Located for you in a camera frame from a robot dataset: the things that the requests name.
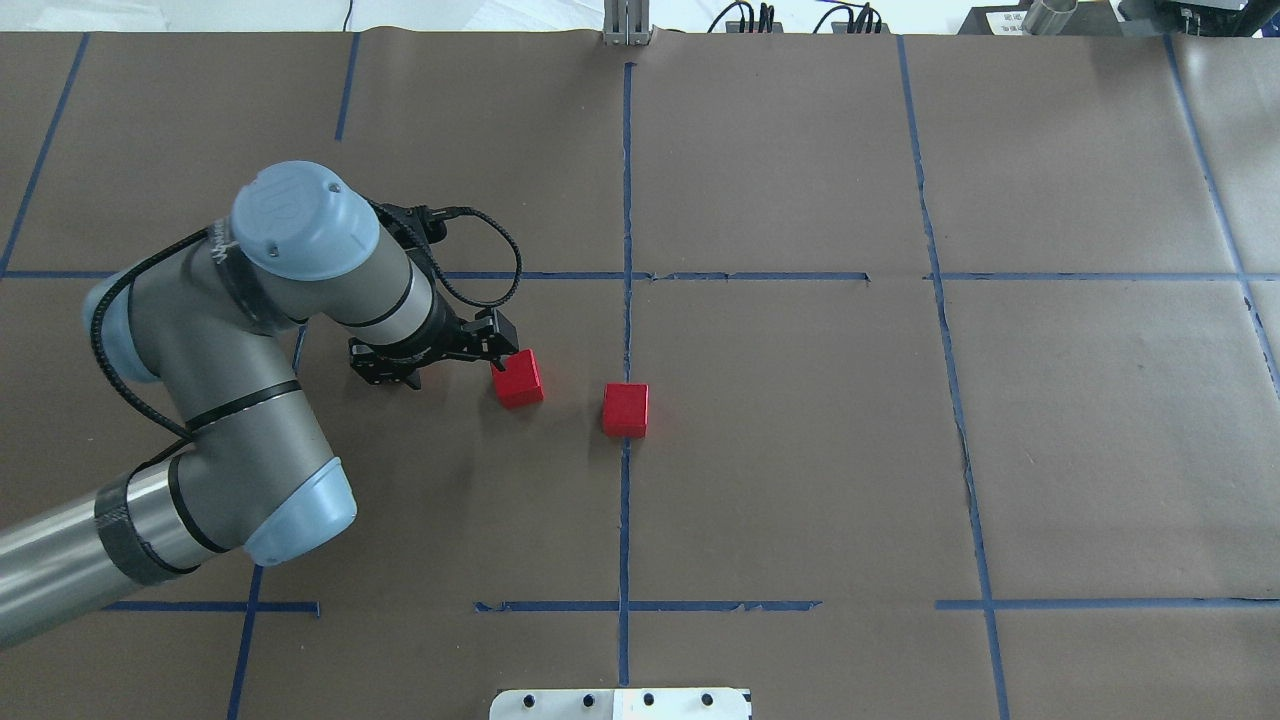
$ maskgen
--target red block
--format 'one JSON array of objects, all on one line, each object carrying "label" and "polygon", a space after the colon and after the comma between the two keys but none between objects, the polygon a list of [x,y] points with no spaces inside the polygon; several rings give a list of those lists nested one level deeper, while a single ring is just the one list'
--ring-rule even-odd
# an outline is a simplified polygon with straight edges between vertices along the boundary
[{"label": "red block", "polygon": [[644,437],[649,428],[649,386],[609,383],[604,386],[604,434]]},{"label": "red block", "polygon": [[538,374],[538,360],[530,348],[507,357],[506,370],[490,365],[493,370],[493,389],[498,402],[508,410],[543,401],[543,378]]}]

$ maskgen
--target light blue cap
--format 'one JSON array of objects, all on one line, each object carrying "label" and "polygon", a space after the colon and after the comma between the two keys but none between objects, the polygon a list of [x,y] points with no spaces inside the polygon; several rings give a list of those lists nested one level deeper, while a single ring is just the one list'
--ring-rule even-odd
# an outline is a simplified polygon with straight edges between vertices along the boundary
[{"label": "light blue cap", "polygon": [[279,565],[329,542],[355,519],[356,498],[342,460],[334,457],[253,530],[244,551],[259,565]]},{"label": "light blue cap", "polygon": [[[93,310],[97,309],[97,304],[102,301],[102,296],[115,284],[115,281],[127,272],[120,270],[97,283],[84,296],[81,319],[84,322],[86,333],[93,320]],[[132,292],[132,287],[124,288],[124,292],[116,295],[106,309],[106,315],[102,316],[102,348],[106,350],[106,359],[111,361],[111,366],[122,378],[140,383],[154,383],[160,378],[147,369],[142,357],[138,356],[137,346],[133,345],[133,331],[129,328],[129,295]]]},{"label": "light blue cap", "polygon": [[232,234],[264,270],[291,281],[326,281],[355,270],[378,245],[369,202],[324,165],[276,163],[241,188]]}]

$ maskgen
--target metal cylinder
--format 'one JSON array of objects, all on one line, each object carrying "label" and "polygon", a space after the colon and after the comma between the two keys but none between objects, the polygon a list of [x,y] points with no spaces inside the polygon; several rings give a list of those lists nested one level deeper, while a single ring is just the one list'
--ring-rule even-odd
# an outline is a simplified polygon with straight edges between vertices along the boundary
[{"label": "metal cylinder", "polygon": [[12,647],[141,585],[97,536],[97,495],[0,533],[0,647]]},{"label": "metal cylinder", "polygon": [[1057,35],[1075,13],[1078,0],[1036,0],[1023,18],[1028,35]]}]

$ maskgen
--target white floor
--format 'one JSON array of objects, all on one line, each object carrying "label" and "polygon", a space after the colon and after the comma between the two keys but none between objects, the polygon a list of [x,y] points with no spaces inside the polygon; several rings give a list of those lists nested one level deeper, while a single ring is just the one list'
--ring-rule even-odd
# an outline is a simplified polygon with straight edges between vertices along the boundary
[{"label": "white floor", "polygon": [[[654,0],[650,19],[705,32],[726,4]],[[954,35],[969,8],[983,4],[1001,0],[877,0],[876,8],[895,32]],[[777,20],[788,32],[810,32],[829,8],[780,0]],[[346,14],[347,0],[6,0],[0,31],[337,31]],[[600,28],[603,22],[603,0],[355,0],[351,28],[554,31]]]}]

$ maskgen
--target white bracket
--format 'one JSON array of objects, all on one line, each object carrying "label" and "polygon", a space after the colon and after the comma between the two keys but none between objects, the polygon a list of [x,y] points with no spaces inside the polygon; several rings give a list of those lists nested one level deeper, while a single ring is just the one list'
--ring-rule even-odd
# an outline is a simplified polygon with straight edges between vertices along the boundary
[{"label": "white bracket", "polygon": [[649,0],[604,0],[604,42],[649,45]]},{"label": "white bracket", "polygon": [[489,720],[751,720],[751,691],[618,688],[506,691]]}]

